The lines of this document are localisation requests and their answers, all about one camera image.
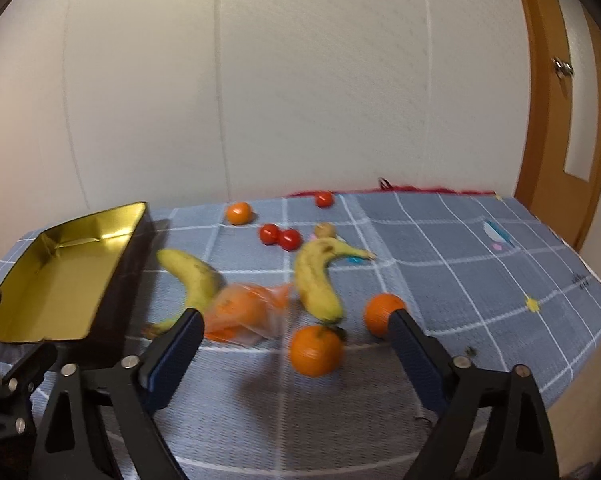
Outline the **wooden door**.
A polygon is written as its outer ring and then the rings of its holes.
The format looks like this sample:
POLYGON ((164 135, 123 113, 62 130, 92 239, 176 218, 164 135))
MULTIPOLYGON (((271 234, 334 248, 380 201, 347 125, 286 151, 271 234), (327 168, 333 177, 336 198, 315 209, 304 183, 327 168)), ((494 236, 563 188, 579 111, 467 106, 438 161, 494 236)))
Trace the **wooden door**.
POLYGON ((572 248, 581 250, 601 197, 601 31, 590 15, 593 47, 593 159, 583 177, 565 169, 573 123, 573 78, 558 78, 553 58, 570 61, 558 0, 521 0, 529 42, 530 108, 515 197, 572 248))

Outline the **small orange kumquat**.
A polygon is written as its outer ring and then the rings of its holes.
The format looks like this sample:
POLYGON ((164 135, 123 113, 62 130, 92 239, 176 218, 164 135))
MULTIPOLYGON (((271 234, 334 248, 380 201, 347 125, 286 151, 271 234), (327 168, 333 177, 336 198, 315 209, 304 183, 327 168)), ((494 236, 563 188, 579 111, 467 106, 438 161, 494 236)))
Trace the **small orange kumquat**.
POLYGON ((252 222, 253 218, 253 208, 249 203, 238 202, 227 206, 226 219, 231 226, 245 226, 252 222))

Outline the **large orange mandarin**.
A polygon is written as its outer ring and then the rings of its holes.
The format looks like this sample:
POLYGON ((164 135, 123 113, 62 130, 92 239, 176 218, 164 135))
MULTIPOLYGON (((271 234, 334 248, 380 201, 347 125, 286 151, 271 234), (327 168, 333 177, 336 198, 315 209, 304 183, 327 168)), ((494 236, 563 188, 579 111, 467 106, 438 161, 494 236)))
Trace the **large orange mandarin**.
POLYGON ((407 310, 407 304, 399 296, 389 292, 374 296, 364 310, 363 321, 366 329, 377 338, 386 338, 390 315, 397 310, 407 310))

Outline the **black binder clip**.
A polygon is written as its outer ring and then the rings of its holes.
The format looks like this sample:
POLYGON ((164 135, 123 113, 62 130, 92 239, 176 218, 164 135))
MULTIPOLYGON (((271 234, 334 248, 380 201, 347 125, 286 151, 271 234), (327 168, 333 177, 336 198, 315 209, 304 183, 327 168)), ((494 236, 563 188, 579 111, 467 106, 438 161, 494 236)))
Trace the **black binder clip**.
POLYGON ((391 190, 393 188, 393 185, 385 178, 379 178, 378 184, 381 190, 391 190))

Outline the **blue checked tablecloth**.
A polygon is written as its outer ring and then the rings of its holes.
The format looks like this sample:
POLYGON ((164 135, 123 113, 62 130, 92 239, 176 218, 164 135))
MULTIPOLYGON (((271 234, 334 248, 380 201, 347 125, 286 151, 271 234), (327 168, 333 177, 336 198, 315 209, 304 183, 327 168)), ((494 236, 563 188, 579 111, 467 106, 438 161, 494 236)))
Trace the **blue checked tablecloth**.
POLYGON ((527 365, 554 403, 601 342, 601 281, 497 195, 322 194, 156 209, 126 336, 137 353, 198 276, 205 339, 156 417, 190 479, 399 479, 435 415, 388 342, 404 310, 453 356, 527 365))

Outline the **gold tin tray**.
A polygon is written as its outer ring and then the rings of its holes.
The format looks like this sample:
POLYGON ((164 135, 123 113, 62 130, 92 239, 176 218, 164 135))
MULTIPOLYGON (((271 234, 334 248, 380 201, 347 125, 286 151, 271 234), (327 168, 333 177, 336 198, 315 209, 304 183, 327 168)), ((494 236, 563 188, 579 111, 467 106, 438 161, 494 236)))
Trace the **gold tin tray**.
POLYGON ((0 262, 0 362, 39 341, 60 362, 107 367, 122 357, 156 234, 144 202, 33 232, 0 262))

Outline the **yellow banana with long stem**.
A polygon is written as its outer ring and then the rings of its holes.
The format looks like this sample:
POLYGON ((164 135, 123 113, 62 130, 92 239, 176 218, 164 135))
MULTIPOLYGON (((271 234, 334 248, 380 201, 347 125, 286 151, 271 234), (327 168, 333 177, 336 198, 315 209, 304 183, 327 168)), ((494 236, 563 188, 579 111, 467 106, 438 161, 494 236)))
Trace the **yellow banana with long stem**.
POLYGON ((299 300, 321 323, 337 325, 343 305, 329 280, 329 264, 345 257, 374 260, 373 252, 349 245, 335 237, 320 237, 303 244, 294 262, 294 285, 299 300))

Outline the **plastic bag of orange snacks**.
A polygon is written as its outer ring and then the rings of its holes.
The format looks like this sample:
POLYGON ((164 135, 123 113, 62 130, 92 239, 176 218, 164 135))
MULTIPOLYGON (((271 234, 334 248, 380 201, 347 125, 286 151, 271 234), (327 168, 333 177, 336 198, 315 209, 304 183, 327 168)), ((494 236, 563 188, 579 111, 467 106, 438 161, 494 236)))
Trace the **plastic bag of orange snacks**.
POLYGON ((223 287, 204 312, 205 338, 242 347, 280 338, 292 288, 291 283, 274 287, 233 283, 223 287))

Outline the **red cloth under tablecloth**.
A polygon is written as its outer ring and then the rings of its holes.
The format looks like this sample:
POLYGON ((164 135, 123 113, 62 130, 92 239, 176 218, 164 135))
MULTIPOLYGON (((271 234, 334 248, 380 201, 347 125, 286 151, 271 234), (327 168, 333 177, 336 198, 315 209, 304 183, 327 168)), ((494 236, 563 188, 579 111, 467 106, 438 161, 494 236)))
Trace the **red cloth under tablecloth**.
MULTIPOLYGON (((324 190, 309 190, 300 191, 292 194, 284 195, 285 198, 296 197, 313 197, 324 190)), ((332 194, 374 194, 374 193, 419 193, 419 194, 449 194, 461 196, 494 196, 498 193, 495 191, 480 191, 480 190, 453 190, 453 188, 417 188, 416 186, 389 186, 389 188, 366 188, 365 190, 353 191, 329 191, 332 194)))

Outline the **red cherry tomato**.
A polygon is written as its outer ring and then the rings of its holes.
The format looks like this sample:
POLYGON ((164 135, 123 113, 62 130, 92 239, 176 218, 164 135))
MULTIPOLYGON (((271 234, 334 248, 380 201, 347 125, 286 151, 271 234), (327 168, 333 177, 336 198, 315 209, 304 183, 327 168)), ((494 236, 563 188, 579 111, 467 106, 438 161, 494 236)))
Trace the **red cherry tomato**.
POLYGON ((294 252, 302 245, 302 236, 296 229, 285 229, 279 232, 278 245, 285 252, 294 252))
POLYGON ((314 203, 319 208, 329 208, 334 205, 334 195, 329 191, 320 191, 314 194, 314 203))
POLYGON ((274 223, 266 223, 259 228, 258 235, 262 244, 276 245, 279 243, 280 228, 274 223))

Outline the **small brown longan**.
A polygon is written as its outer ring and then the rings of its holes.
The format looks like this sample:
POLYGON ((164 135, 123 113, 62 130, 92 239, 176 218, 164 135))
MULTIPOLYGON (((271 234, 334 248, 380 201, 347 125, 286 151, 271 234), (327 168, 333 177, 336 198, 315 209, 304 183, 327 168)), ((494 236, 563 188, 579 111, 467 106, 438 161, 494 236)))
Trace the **small brown longan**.
POLYGON ((314 227, 313 234, 317 238, 337 237, 337 229, 332 223, 321 222, 314 227))

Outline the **mandarin with green leaf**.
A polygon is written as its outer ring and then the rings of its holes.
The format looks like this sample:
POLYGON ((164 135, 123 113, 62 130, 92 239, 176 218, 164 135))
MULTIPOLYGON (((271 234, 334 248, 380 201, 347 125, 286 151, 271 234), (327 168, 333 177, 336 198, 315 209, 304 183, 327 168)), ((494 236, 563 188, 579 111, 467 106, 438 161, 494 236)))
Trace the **mandarin with green leaf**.
POLYGON ((297 373, 317 378, 343 365, 345 339, 336 327, 311 325, 299 328, 290 343, 291 366, 297 373))

